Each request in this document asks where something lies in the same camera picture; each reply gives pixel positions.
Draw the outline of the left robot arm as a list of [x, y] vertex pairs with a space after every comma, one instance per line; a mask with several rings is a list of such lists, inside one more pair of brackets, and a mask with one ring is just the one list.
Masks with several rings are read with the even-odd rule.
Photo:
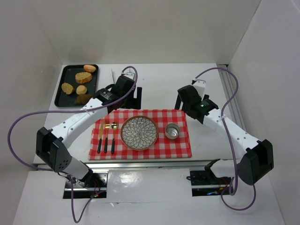
[[86, 186], [96, 179], [93, 171], [82, 161], [72, 157], [68, 148], [87, 128], [111, 111], [122, 106], [126, 94], [132, 93], [135, 80], [121, 75], [110, 90], [102, 88], [67, 120], [37, 132], [36, 154], [56, 173], [66, 173]]

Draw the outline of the red white checkered cloth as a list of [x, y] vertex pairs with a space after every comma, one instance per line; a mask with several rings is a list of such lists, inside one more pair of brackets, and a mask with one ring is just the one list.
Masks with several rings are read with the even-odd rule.
[[[108, 150], [104, 153], [104, 143], [102, 142], [101, 152], [97, 153], [99, 144], [99, 132], [101, 123], [108, 121], [117, 122], [119, 129], [125, 121], [133, 116], [147, 116], [154, 120], [158, 127], [158, 138], [154, 145], [146, 150], [131, 150], [121, 140], [120, 130], [115, 135], [115, 152], [111, 153], [113, 142], [113, 130], [104, 131], [103, 135], [108, 135]], [[180, 127], [179, 137], [169, 140], [165, 136], [165, 128], [169, 123], [175, 123]], [[98, 120], [92, 130], [90, 141], [89, 160], [119, 160], [119, 159], [166, 159], [166, 158], [190, 158], [192, 151], [189, 141], [186, 114], [181, 110], [123, 110], [113, 111], [104, 119]]]

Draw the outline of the metal cup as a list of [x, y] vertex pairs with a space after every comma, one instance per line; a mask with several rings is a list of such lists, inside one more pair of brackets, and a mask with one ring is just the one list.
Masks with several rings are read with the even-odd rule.
[[176, 123], [169, 123], [165, 127], [165, 136], [169, 140], [175, 140], [179, 137], [180, 127]]

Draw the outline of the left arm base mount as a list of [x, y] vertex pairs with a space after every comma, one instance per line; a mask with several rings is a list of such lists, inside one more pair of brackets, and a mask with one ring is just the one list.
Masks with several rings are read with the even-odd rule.
[[70, 180], [66, 176], [63, 199], [71, 199], [71, 186], [73, 186], [74, 199], [104, 199], [107, 197], [108, 172], [94, 173], [92, 178], [83, 182], [72, 177]]

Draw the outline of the small round muffin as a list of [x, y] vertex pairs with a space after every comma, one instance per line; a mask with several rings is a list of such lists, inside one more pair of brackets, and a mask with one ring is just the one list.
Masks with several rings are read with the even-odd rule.
[[77, 95], [86, 94], [87, 93], [87, 88], [84, 85], [79, 85], [76, 88], [76, 93], [77, 93]]

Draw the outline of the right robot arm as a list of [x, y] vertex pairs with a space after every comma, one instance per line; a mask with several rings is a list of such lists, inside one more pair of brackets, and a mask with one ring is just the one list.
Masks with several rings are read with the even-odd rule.
[[255, 184], [274, 168], [271, 142], [266, 139], [260, 141], [251, 136], [222, 114], [209, 96], [201, 96], [204, 89], [203, 80], [194, 80], [191, 85], [178, 89], [175, 108], [181, 108], [189, 117], [198, 120], [229, 141], [237, 158], [236, 161], [215, 159], [206, 165], [205, 170], [213, 178], [238, 176], [248, 185]]

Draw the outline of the black baking tray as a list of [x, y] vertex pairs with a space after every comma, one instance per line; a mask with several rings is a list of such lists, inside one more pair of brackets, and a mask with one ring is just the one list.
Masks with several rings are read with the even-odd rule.
[[[97, 82], [98, 82], [98, 66], [93, 65], [96, 70], [91, 73], [92, 79], [89, 82], [84, 83], [83, 85], [87, 88], [87, 94], [93, 95], [96, 92], [97, 89]], [[76, 91], [73, 93], [67, 95], [62, 90], [62, 84], [68, 83], [73, 86], [73, 88], [76, 90], [77, 87], [80, 85], [75, 81], [75, 75], [80, 72], [85, 72], [84, 65], [68, 65], [65, 66], [62, 70], [59, 86], [56, 92], [54, 104], [57, 107], [75, 107], [75, 100], [77, 99]]]

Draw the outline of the aluminium rail front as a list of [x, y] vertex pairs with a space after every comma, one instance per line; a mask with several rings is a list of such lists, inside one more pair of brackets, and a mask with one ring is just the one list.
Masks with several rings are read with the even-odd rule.
[[151, 161], [151, 162], [109, 162], [109, 163], [86, 163], [91, 169], [117, 169], [117, 168], [173, 168], [173, 167], [201, 167], [205, 166], [212, 160], [188, 160], [188, 161]]

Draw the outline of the large sliced bread loaf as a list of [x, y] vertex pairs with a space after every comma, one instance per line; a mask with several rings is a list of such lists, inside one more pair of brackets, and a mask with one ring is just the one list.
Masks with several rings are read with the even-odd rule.
[[75, 81], [78, 84], [88, 83], [92, 80], [92, 74], [88, 72], [80, 72], [75, 75]]

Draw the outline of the round orange bun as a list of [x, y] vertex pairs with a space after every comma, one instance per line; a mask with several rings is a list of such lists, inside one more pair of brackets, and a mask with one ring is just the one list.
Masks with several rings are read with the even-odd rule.
[[88, 73], [94, 73], [97, 68], [94, 65], [84, 65], [83, 69]]

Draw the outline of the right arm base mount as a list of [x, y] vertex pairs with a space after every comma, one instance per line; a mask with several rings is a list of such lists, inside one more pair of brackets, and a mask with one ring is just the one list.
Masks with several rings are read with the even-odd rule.
[[192, 196], [217, 196], [224, 193], [229, 195], [230, 177], [218, 178], [212, 172], [211, 167], [220, 161], [215, 159], [209, 162], [202, 170], [190, 171], [186, 177], [191, 183]]

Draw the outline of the floral patterned plate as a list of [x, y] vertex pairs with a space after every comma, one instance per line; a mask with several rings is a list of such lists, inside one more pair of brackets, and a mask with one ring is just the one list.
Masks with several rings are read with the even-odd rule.
[[158, 127], [149, 117], [133, 116], [122, 124], [120, 137], [128, 148], [146, 150], [158, 139]]

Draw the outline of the brown croissant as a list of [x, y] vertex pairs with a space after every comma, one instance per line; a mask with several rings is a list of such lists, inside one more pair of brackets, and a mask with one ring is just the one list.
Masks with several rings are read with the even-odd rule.
[[93, 96], [90, 94], [80, 94], [74, 102], [74, 105], [85, 105]]

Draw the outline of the small bread slice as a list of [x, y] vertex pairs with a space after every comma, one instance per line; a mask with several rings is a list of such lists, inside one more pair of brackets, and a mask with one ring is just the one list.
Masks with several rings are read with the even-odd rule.
[[61, 85], [61, 89], [66, 95], [70, 95], [75, 91], [74, 87], [66, 82]]

